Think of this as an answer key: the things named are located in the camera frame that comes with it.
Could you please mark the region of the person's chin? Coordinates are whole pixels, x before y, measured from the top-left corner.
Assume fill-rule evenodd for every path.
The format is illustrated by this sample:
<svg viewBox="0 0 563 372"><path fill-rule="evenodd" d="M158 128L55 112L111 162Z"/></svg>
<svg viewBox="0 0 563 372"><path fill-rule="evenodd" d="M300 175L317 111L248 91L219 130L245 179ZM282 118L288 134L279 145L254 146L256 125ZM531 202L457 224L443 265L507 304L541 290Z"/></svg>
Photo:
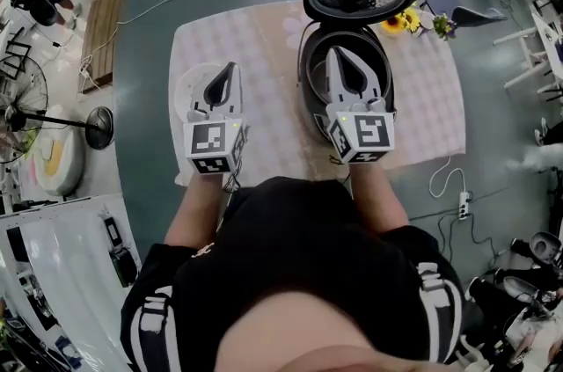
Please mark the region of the person's chin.
<svg viewBox="0 0 563 372"><path fill-rule="evenodd" d="M252 306L223 336L214 372L450 372L377 351L355 323L313 295L286 292Z"/></svg>

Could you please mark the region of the black-edged handheld device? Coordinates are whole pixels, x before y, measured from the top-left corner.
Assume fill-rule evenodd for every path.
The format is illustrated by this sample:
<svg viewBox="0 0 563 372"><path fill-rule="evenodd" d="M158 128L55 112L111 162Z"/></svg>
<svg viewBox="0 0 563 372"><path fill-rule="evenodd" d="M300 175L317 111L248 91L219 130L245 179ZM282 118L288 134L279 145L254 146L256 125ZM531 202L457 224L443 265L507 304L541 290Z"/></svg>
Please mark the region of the black-edged handheld device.
<svg viewBox="0 0 563 372"><path fill-rule="evenodd" d="M103 222L112 248L117 249L122 245L122 238L115 220L112 217L107 217L103 219Z"/></svg>

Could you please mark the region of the white panels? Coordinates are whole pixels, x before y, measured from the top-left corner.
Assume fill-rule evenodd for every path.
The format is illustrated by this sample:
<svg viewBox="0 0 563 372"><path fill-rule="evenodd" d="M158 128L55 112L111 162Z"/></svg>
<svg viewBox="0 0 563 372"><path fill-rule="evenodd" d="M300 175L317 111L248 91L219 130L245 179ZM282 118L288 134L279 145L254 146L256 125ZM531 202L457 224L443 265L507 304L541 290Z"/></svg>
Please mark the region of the white panels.
<svg viewBox="0 0 563 372"><path fill-rule="evenodd" d="M122 245L113 249L104 218ZM131 372L120 342L122 287L110 253L141 261L119 194L99 195L0 215L0 296L31 336L43 370Z"/></svg>

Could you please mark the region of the small potted flower plant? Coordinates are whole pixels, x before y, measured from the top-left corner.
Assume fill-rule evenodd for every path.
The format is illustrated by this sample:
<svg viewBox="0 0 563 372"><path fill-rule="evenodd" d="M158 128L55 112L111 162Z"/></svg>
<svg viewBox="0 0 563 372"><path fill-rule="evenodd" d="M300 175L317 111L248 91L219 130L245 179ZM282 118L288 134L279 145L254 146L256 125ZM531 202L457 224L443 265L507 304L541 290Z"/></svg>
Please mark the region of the small potted flower plant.
<svg viewBox="0 0 563 372"><path fill-rule="evenodd" d="M433 27L436 35L444 41L456 38L457 25L445 13L433 18Z"/></svg>

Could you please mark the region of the person's right forearm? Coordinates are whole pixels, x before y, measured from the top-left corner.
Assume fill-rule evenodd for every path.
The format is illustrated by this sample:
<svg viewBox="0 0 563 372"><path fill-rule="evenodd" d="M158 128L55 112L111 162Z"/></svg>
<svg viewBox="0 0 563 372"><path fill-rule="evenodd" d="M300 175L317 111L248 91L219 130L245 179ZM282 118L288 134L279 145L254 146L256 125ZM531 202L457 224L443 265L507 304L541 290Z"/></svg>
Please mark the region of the person's right forearm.
<svg viewBox="0 0 563 372"><path fill-rule="evenodd" d="M351 164L349 173L353 200L369 230L380 235L409 224L406 211L381 166Z"/></svg>

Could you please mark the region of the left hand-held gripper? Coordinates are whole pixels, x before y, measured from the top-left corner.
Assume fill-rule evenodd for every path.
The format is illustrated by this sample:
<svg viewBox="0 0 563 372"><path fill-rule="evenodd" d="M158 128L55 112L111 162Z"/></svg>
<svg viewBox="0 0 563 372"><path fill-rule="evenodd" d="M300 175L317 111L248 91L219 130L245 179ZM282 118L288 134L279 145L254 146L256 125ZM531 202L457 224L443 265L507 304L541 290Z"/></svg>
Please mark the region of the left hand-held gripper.
<svg viewBox="0 0 563 372"><path fill-rule="evenodd" d="M202 63L184 124L185 157L200 175L234 173L247 142L241 70L237 63Z"/></svg>

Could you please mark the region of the table with checked cloth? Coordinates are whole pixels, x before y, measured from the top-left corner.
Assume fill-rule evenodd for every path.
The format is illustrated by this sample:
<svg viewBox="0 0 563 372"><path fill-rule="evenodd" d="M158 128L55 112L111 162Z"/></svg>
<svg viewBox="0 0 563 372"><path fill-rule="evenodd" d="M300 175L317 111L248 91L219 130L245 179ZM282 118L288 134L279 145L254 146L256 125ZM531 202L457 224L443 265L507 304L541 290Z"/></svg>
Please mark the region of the table with checked cloth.
<svg viewBox="0 0 563 372"><path fill-rule="evenodd" d="M297 1L248 6L180 26L173 37L169 74L169 114L179 171L186 186L193 169L184 153L183 122L172 93L194 65L235 62L241 69L243 113L250 132L238 179L254 186L273 176L299 179L343 178L330 161L333 148L316 142L303 125L298 105L296 62L310 20ZM464 101L447 42L435 33L388 36L376 29L390 61L397 117L395 149L383 158L386 169L454 156L465 151Z"/></svg>

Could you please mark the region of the person's black shirt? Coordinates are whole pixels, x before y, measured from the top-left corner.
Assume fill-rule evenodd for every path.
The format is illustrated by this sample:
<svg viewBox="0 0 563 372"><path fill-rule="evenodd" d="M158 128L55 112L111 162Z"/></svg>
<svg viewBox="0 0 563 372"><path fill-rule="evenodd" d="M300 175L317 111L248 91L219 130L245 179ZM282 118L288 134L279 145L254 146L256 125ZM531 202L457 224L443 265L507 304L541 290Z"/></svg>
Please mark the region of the person's black shirt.
<svg viewBox="0 0 563 372"><path fill-rule="evenodd" d="M376 235L337 181L273 178L245 191L216 238L194 249L154 244L121 311L121 344L140 372L212 372L223 335L282 292L342 310L379 351L446 361L463 292L425 230Z"/></svg>

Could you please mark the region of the black standing fan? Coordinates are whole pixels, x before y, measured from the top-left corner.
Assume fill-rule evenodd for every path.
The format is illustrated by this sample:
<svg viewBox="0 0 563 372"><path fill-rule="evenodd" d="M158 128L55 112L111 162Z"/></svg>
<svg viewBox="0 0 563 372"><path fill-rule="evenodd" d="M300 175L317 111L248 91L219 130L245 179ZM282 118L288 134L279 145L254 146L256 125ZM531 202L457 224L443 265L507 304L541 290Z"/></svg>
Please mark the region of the black standing fan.
<svg viewBox="0 0 563 372"><path fill-rule="evenodd" d="M20 159L43 129L81 128L89 147L102 150L113 139L113 113L99 106L85 121L48 115L48 84L39 65L25 58L7 73L10 57L0 61L0 164Z"/></svg>

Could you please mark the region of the open black white appliance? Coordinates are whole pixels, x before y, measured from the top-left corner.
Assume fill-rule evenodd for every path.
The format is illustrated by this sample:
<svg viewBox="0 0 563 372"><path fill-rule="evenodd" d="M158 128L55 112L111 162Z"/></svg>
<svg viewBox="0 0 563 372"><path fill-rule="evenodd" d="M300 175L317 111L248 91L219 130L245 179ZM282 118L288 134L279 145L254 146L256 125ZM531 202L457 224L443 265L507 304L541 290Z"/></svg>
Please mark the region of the open black white appliance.
<svg viewBox="0 0 563 372"><path fill-rule="evenodd" d="M542 291L515 276L505 277L501 284L475 277L465 292L465 298L476 303L487 319L497 322L506 322L529 308L547 312L559 305L555 294Z"/></svg>
<svg viewBox="0 0 563 372"><path fill-rule="evenodd" d="M553 234L539 231L530 239L530 250L541 264L556 268L563 267L563 242Z"/></svg>

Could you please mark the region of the black metal frame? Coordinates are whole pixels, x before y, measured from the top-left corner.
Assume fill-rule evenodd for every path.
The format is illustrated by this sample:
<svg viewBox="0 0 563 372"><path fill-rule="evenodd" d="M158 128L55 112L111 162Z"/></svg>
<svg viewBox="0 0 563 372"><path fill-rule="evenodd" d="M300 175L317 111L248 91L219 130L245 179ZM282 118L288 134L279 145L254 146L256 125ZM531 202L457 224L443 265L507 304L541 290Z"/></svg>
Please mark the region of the black metal frame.
<svg viewBox="0 0 563 372"><path fill-rule="evenodd" d="M12 33L8 26L0 32L0 77L15 80L25 72L25 62L31 46L22 42L26 29Z"/></svg>

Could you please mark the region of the white oval tub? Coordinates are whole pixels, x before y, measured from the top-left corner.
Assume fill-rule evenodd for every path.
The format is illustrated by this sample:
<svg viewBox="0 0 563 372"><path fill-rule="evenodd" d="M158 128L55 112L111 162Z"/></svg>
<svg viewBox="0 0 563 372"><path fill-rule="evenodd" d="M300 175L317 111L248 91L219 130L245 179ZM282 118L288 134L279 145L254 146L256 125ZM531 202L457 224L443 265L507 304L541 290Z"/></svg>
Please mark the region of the white oval tub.
<svg viewBox="0 0 563 372"><path fill-rule="evenodd" d="M34 176L45 193L63 197L74 191L85 161L82 131L78 127L44 121L32 153Z"/></svg>

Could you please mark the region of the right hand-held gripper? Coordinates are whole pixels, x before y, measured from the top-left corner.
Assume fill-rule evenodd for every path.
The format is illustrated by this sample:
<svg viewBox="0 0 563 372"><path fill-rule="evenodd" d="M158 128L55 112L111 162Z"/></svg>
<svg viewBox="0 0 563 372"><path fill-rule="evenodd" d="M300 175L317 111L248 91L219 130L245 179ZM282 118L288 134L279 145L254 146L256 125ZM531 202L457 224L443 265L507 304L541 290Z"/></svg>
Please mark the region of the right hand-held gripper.
<svg viewBox="0 0 563 372"><path fill-rule="evenodd" d="M395 112L385 108L377 73L356 53L335 46L326 56L327 132L343 164L366 164L395 149Z"/></svg>

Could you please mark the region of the dark round pot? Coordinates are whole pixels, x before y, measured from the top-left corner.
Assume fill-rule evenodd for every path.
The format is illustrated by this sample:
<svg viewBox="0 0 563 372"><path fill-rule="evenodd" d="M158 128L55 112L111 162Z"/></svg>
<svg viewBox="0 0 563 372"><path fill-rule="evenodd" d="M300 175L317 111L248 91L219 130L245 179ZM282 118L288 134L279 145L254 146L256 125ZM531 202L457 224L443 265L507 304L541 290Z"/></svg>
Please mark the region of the dark round pot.
<svg viewBox="0 0 563 372"><path fill-rule="evenodd" d="M381 85L381 98L388 111L395 110L391 65L380 40L370 29L358 32L327 32L318 29L309 36L301 53L300 77L308 108L321 113L331 102L325 59L331 47L340 46L359 55L376 73Z"/></svg>

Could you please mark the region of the grey chair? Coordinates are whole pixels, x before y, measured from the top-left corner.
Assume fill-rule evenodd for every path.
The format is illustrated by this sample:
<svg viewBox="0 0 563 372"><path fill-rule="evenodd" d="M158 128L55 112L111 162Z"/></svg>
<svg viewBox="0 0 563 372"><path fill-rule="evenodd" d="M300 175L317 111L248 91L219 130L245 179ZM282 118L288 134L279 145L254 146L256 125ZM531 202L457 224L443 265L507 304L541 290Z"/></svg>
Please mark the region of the grey chair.
<svg viewBox="0 0 563 372"><path fill-rule="evenodd" d="M462 6L460 0L421 0L421 6L434 16L445 16L456 28L485 26L508 19L495 8L479 12Z"/></svg>

